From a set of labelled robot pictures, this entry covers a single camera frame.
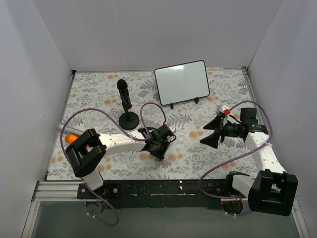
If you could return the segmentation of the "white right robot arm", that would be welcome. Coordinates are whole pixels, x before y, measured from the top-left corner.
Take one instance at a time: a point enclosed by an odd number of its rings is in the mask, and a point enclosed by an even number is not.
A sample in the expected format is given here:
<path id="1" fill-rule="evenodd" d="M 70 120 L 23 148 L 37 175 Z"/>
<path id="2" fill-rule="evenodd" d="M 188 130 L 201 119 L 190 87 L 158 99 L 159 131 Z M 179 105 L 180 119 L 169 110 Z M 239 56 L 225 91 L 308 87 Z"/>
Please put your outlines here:
<path id="1" fill-rule="evenodd" d="M 248 200 L 251 211 L 289 216 L 296 195 L 298 180 L 288 174 L 279 163 L 270 144 L 271 135 L 265 125 L 258 123 L 255 108 L 242 108 L 236 123 L 229 121 L 229 107 L 220 105 L 216 117 L 204 126 L 213 133 L 200 140 L 201 144 L 217 148 L 226 137 L 241 138 L 249 148 L 256 168 L 257 176 L 251 178 L 242 172 L 229 172 L 224 188 L 219 192 L 207 187 L 200 191 L 210 197 L 240 198 Z"/>

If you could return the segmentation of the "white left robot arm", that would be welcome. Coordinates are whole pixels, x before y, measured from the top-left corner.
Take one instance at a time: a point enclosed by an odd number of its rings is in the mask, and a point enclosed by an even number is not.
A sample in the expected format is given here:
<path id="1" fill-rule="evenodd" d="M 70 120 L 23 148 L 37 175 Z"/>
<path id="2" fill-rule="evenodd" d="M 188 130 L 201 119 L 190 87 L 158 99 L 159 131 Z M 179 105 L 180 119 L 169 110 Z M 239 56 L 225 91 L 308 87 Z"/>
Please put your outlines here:
<path id="1" fill-rule="evenodd" d="M 88 129 L 66 148 L 74 175 L 88 185 L 88 192 L 94 198 L 101 198 L 106 191 L 103 177 L 97 169 L 102 158 L 123 152 L 147 151 L 157 159 L 164 159 L 170 143 L 176 138 L 176 128 L 164 124 L 148 130 L 149 138 L 138 141 L 132 138 L 145 138 L 144 128 L 128 135 L 99 134 L 95 129 Z"/>

